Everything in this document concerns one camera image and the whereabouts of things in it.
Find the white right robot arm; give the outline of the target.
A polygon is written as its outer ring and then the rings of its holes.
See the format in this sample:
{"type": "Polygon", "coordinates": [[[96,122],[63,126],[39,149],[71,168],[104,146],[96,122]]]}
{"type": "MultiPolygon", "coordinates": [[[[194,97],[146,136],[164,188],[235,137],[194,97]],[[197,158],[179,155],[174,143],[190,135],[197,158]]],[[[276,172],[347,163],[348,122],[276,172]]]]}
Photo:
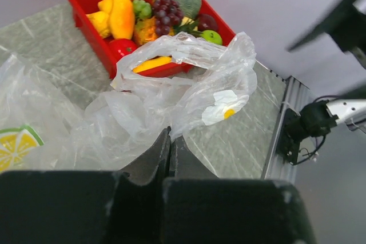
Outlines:
{"type": "MultiPolygon", "coordinates": [[[[306,34],[293,42],[293,51],[328,34],[343,53],[351,53],[365,66],[365,14],[354,3],[357,0],[340,0],[328,14],[306,34]]],[[[300,142],[308,137],[320,137],[330,133],[331,128],[365,112],[365,84],[337,96],[334,100],[315,101],[306,105],[294,118],[284,125],[285,134],[300,142]]]]}

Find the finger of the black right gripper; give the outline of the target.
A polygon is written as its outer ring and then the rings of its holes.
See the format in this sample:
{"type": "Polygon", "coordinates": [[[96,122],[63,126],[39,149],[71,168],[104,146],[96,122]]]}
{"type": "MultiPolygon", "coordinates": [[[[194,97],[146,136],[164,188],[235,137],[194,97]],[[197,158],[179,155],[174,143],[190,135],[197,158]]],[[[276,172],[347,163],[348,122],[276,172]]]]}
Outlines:
{"type": "Polygon", "coordinates": [[[356,1],[340,0],[319,23],[288,46],[287,50],[296,50],[320,35],[328,34],[343,53],[364,53],[365,12],[354,5],[356,1]]]}

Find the red fake apple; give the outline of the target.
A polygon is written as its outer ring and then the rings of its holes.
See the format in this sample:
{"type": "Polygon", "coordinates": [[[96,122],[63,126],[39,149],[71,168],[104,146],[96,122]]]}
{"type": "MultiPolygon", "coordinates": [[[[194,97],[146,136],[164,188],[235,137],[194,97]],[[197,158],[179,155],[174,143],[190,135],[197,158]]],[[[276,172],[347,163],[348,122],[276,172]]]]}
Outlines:
{"type": "Polygon", "coordinates": [[[119,61],[124,56],[131,54],[137,48],[137,44],[129,39],[114,39],[109,43],[109,49],[116,61],[119,61]]]}

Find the yellow orange fake mango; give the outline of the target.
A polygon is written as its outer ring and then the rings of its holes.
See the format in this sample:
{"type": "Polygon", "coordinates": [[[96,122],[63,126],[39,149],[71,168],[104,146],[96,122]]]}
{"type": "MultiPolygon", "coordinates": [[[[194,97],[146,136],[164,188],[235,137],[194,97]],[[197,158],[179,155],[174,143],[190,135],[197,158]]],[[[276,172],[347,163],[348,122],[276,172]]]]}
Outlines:
{"type": "Polygon", "coordinates": [[[113,0],[109,27],[114,39],[132,39],[135,14],[131,0],[113,0]]]}

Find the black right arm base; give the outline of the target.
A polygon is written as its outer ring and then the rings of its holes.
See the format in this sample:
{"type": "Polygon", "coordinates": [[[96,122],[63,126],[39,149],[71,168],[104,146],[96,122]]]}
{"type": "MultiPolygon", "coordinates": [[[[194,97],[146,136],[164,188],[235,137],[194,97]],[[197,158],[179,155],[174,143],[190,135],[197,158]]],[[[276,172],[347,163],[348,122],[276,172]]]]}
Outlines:
{"type": "Polygon", "coordinates": [[[295,165],[300,151],[300,143],[304,139],[304,128],[301,117],[292,109],[286,109],[280,135],[277,141],[276,154],[284,162],[295,165]]]}

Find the clear plastic bag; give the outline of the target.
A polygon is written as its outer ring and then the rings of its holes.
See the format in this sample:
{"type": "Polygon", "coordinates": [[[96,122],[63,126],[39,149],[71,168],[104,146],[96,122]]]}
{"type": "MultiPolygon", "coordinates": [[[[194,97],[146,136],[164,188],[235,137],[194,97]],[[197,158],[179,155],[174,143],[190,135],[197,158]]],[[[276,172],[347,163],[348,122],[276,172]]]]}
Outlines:
{"type": "Polygon", "coordinates": [[[123,57],[112,89],[80,110],[12,55],[1,66],[1,170],[118,170],[166,127],[177,138],[239,112],[257,87],[255,63],[245,33],[228,46],[165,35],[123,57]],[[133,72],[168,56],[169,64],[133,72]]]}

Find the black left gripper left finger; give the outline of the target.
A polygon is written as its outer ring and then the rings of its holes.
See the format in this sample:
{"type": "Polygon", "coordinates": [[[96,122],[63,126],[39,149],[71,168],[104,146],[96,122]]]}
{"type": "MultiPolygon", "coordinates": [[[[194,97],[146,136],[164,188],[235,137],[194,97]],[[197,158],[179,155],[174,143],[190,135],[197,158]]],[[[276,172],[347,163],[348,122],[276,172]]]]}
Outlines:
{"type": "Polygon", "coordinates": [[[2,243],[161,243],[170,128],[117,171],[1,175],[2,243]]]}

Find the orange fake pineapple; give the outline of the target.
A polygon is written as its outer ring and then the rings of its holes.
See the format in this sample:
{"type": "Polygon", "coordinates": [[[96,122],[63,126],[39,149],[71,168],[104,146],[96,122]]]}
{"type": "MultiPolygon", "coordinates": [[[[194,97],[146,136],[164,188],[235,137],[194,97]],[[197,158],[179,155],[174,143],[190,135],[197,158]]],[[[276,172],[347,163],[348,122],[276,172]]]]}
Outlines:
{"type": "MultiPolygon", "coordinates": [[[[155,33],[157,24],[156,18],[139,19],[134,27],[132,40],[138,45],[142,46],[148,42],[155,41],[159,36],[155,33]]],[[[185,32],[194,37],[199,37],[201,31],[198,31],[198,21],[188,17],[183,17],[179,25],[171,26],[169,30],[170,36],[174,36],[180,32],[185,32]]]]}

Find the purple fake grape bunch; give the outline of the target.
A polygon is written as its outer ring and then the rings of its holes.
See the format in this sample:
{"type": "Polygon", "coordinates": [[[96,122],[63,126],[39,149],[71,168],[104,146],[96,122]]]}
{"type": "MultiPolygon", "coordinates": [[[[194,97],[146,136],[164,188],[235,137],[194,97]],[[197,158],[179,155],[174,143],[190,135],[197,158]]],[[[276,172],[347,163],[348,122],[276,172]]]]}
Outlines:
{"type": "Polygon", "coordinates": [[[155,0],[153,2],[155,33],[158,37],[168,35],[179,26],[184,18],[176,0],[155,0]]]}

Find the green fake apple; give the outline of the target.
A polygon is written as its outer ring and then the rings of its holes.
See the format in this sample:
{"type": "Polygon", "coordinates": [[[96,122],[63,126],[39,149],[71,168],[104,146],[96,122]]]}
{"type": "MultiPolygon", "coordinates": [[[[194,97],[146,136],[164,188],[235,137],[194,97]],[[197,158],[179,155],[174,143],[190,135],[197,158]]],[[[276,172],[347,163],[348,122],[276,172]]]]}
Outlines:
{"type": "Polygon", "coordinates": [[[223,41],[219,33],[213,30],[204,30],[201,32],[200,37],[205,39],[208,42],[217,44],[217,45],[223,45],[223,41]]]}

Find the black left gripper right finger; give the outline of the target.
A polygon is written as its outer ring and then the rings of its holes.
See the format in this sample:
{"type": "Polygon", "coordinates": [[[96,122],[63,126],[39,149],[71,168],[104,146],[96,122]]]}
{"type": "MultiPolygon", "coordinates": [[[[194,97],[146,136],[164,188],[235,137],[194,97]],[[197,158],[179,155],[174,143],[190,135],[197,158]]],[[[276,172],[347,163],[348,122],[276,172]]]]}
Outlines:
{"type": "Polygon", "coordinates": [[[286,181],[220,179],[172,143],[162,184],[163,243],[315,243],[304,202],[286,181]]]}

